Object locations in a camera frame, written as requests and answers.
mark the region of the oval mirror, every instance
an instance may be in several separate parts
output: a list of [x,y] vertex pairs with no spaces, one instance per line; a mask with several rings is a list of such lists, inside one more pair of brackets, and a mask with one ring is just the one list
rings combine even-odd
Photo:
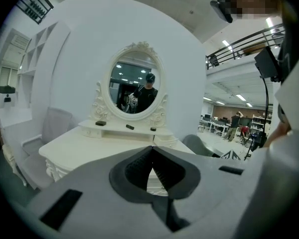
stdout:
[[145,111],[154,102],[160,77],[156,62],[146,53],[124,54],[114,65],[109,92],[116,107],[125,113]]

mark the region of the red object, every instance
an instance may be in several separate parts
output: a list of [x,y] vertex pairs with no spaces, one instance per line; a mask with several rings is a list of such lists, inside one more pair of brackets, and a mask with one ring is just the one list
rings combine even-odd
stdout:
[[248,130],[249,130],[249,127],[243,126],[240,131],[243,132],[243,133],[247,133]]

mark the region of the railing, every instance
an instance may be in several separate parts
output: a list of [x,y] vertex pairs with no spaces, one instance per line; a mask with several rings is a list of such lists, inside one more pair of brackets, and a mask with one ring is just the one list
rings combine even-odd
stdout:
[[285,29],[282,24],[248,35],[206,56],[206,69],[209,70],[231,59],[258,53],[266,46],[279,48],[284,37]]
[[49,0],[19,0],[16,6],[38,24],[53,9]]

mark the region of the person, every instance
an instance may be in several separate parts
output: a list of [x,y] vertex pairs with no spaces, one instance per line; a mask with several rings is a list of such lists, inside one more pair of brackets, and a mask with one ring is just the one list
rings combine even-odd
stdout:
[[148,73],[146,75],[146,84],[137,88],[133,93],[133,96],[138,99],[136,113],[145,111],[154,102],[157,96],[157,90],[153,88],[154,83],[155,75]]
[[[299,0],[225,0],[226,8],[238,17],[246,14],[270,17],[280,16],[285,28],[285,37],[278,55],[283,84],[299,60]],[[280,123],[269,136],[264,147],[291,130],[284,111],[279,107]]]
[[236,115],[231,117],[231,125],[230,128],[228,129],[225,137],[223,138],[224,140],[227,140],[229,138],[229,142],[231,142],[234,137],[235,133],[239,124],[239,119],[243,117],[243,114],[241,112],[237,112]]
[[244,139],[249,131],[249,127],[243,126],[240,130],[240,136]]

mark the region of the carved table leg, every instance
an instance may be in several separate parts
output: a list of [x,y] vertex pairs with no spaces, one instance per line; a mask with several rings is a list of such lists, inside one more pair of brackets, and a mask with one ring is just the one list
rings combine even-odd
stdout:
[[20,178],[20,180],[22,181],[24,187],[26,187],[26,186],[27,186],[27,182],[26,182],[25,179],[22,177],[22,175],[19,173],[19,171],[17,170],[15,162],[13,162],[13,164],[11,164],[11,167],[12,167],[12,172],[13,172],[17,177]]
[[54,164],[48,159],[46,159],[45,162],[47,175],[50,176],[54,180],[54,182],[57,182],[59,179],[61,179],[58,172],[56,171]]

